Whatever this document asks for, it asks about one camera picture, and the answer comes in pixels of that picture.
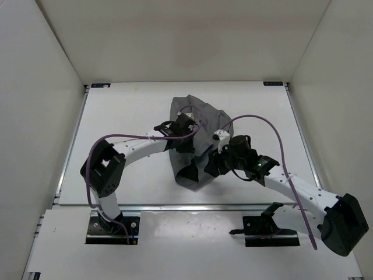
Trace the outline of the grey pleated skirt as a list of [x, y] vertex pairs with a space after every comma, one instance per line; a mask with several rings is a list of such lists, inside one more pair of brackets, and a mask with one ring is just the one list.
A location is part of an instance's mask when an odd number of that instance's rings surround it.
[[170, 118], [175, 120], [178, 112], [192, 113], [202, 128], [193, 136], [193, 153], [178, 153], [169, 151], [171, 167], [175, 182], [190, 191], [197, 192], [214, 180], [204, 169], [209, 160], [209, 152], [217, 149], [213, 140], [215, 131], [223, 128], [231, 121], [231, 117], [201, 99], [187, 95], [174, 97], [170, 107]]

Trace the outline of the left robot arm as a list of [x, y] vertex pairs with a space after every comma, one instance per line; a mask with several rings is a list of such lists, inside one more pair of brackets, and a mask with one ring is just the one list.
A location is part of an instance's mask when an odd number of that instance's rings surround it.
[[129, 236], [115, 193], [124, 169], [155, 153], [192, 152], [193, 136], [200, 128], [202, 122], [192, 113], [179, 112], [175, 121], [165, 121], [144, 135], [109, 134], [93, 144], [80, 174], [88, 204], [97, 211], [98, 223], [105, 232]]

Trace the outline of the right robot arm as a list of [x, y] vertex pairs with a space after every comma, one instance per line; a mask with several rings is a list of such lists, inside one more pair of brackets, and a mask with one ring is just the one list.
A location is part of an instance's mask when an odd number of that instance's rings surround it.
[[209, 153], [205, 173], [218, 177], [242, 171], [243, 181], [254, 181], [297, 204], [287, 207], [280, 202], [271, 203], [256, 221], [244, 224], [243, 234], [264, 239], [284, 230], [312, 233], [332, 252], [346, 257], [368, 232], [363, 210], [354, 196], [339, 196], [286, 173], [278, 161], [252, 149], [247, 135], [230, 136], [219, 129], [213, 139], [217, 148]]

